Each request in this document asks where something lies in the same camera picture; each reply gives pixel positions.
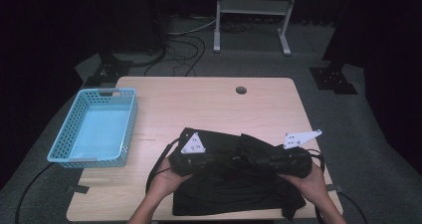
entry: wooden table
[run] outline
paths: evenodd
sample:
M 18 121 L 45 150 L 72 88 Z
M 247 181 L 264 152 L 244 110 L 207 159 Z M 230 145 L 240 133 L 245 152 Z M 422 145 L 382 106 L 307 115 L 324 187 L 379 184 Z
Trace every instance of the wooden table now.
M 283 143 L 286 132 L 313 130 L 294 82 L 286 78 L 125 77 L 116 86 L 135 88 L 138 102 L 127 164 L 84 170 L 79 184 L 90 190 L 74 194 L 67 214 L 71 221 L 128 220 L 144 196 L 146 178 L 158 156 L 185 127 L 245 133 L 274 145 Z M 239 87 L 246 93 L 239 95 Z M 317 141 L 305 148 L 318 149 Z M 325 180 L 331 183 L 328 172 Z M 330 196 L 342 212 L 336 193 Z M 153 220 L 283 218 L 280 209 L 173 216 L 172 198 L 161 202 Z M 314 206 L 308 203 L 295 217 L 315 218 Z

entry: person's right hand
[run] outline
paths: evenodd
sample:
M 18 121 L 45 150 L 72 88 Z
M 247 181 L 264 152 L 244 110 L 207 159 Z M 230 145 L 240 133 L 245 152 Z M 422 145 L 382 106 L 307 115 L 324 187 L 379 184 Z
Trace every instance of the person's right hand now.
M 311 173 L 305 178 L 298 178 L 284 174 L 279 174 L 279 176 L 294 184 L 294 186 L 302 193 L 302 196 L 313 204 L 329 198 L 328 193 L 326 192 L 322 170 L 314 162 Z
M 157 174 L 152 179 L 147 196 L 157 196 L 162 199 L 177 190 L 179 185 L 189 179 L 191 175 L 180 176 L 173 172 L 168 157 L 165 157 L 157 169 Z
M 313 203 L 320 211 L 327 224 L 346 223 L 338 212 L 325 187 L 325 180 L 320 167 L 313 163 L 311 173 L 305 178 L 278 174 L 291 182 L 309 202 Z

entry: metal frame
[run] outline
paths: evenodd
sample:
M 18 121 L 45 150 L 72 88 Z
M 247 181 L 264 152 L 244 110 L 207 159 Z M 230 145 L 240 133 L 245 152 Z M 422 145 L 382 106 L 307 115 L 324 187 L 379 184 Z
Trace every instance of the metal frame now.
M 273 1 L 273 0 L 217 0 L 216 23 L 214 30 L 214 52 L 221 51 L 220 46 L 220 18 L 222 13 L 246 13 L 246 14 L 266 14 L 285 16 L 282 27 L 277 29 L 283 54 L 292 54 L 286 39 L 286 30 L 292 15 L 295 0 Z

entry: person's left hand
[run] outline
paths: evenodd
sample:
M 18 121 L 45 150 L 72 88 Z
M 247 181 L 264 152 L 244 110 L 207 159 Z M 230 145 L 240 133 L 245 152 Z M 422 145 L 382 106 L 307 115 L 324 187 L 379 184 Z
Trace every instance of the person's left hand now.
M 162 199 L 177 190 L 182 182 L 192 176 L 180 176 L 179 174 L 173 172 L 170 167 L 171 164 L 168 157 L 164 158 L 157 169 L 157 174 L 152 179 L 147 195 L 153 195 L 155 198 Z

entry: basket handle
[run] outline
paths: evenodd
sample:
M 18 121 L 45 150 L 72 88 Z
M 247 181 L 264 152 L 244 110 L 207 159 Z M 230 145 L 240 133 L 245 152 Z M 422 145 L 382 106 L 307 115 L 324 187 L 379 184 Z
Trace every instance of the basket handle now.
M 99 88 L 97 89 L 97 91 L 99 92 L 100 96 L 104 96 L 104 97 L 108 97 L 109 94 L 114 95 L 114 93 L 118 93 L 120 95 L 120 92 L 121 92 L 120 89 L 115 89 L 115 88 Z

